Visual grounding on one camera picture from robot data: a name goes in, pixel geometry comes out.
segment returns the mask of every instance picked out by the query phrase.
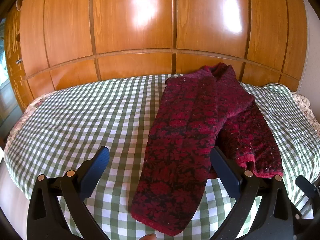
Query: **metal pin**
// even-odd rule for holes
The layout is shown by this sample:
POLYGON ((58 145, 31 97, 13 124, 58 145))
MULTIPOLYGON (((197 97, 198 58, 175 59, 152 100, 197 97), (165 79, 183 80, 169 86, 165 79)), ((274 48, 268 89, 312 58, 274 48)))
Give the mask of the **metal pin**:
POLYGON ((276 179, 277 181, 281 181, 281 180, 282 180, 282 177, 281 177, 280 175, 276 175, 276 176, 275 176, 275 179, 276 179))
POLYGON ((43 179, 44 179, 44 175, 43 175, 43 174, 41 174, 41 175, 38 176, 38 180, 39 180, 39 181, 41 181, 41 180, 43 180, 43 179))
POLYGON ((68 176, 68 177, 72 177, 72 176, 74 176, 75 174, 76 174, 76 172, 73 171, 73 170, 70 170, 70 171, 67 172, 67 176, 68 176))
POLYGON ((244 174, 247 176, 247 177, 252 177, 253 176, 253 173, 251 171, 245 171, 244 174))

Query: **checkered bedsheet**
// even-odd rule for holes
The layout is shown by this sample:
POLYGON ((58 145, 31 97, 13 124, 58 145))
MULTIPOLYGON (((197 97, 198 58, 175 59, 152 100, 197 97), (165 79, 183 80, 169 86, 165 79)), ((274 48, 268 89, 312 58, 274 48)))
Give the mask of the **checkered bedsheet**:
MULTIPOLYGON (((149 128, 156 117, 165 80, 178 75, 153 75, 60 90, 49 96, 27 120, 5 152, 16 185, 30 198, 39 174, 62 176, 94 156, 100 146, 110 150, 110 162, 86 205, 112 240, 136 240, 155 231, 130 215, 149 128)), ((262 88, 242 84, 256 102, 279 146, 284 183, 296 204, 302 192, 295 178, 314 181, 320 172, 320 139, 283 85, 262 88)), ((209 179, 192 221, 175 239, 209 239, 228 215, 231 199, 219 179, 209 179)), ((257 197, 240 234, 247 233, 260 203, 257 197)), ((60 204, 74 234, 80 235, 64 199, 60 204)), ((159 239, 171 239, 156 232, 159 239)))

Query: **wooden wall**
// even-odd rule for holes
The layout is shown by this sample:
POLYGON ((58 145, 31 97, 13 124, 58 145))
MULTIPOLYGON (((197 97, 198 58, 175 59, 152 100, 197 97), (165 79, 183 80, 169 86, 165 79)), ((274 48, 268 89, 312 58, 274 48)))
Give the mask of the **wooden wall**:
POLYGON ((218 62, 242 82, 296 90, 307 22, 303 0, 24 0, 20 47, 33 98, 218 62))

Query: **folded clothing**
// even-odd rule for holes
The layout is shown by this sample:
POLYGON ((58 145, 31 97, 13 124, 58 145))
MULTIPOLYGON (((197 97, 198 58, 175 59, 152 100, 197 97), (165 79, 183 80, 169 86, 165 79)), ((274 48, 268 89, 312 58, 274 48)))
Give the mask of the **folded clothing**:
POLYGON ((258 124, 259 114, 263 119, 231 65, 169 78, 149 132, 132 217, 169 236, 182 232, 207 179, 216 178, 209 156, 220 131, 217 145, 228 158, 245 168, 253 163, 249 168, 257 176, 282 176, 279 150, 268 126, 258 124))

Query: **silver bolt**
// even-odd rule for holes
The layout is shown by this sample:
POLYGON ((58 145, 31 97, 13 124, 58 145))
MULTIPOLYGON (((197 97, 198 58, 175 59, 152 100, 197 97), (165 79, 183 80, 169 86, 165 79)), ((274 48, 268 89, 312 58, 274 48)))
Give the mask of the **silver bolt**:
POLYGON ((43 180, 43 179, 44 179, 44 175, 43 175, 43 174, 41 174, 41 175, 38 176, 38 180, 39 180, 39 181, 41 181, 41 180, 43 180))
POLYGON ((245 171, 244 174, 247 176, 247 177, 252 177, 253 176, 253 173, 251 171, 245 171))
POLYGON ((73 171, 73 170, 70 170, 70 171, 67 172, 67 176, 68 176, 68 177, 72 177, 72 176, 74 176, 75 174, 76 174, 76 172, 73 171))
POLYGON ((276 179, 277 181, 281 181, 281 180, 282 180, 282 177, 281 177, 280 175, 276 175, 276 176, 275 176, 275 179, 276 179))

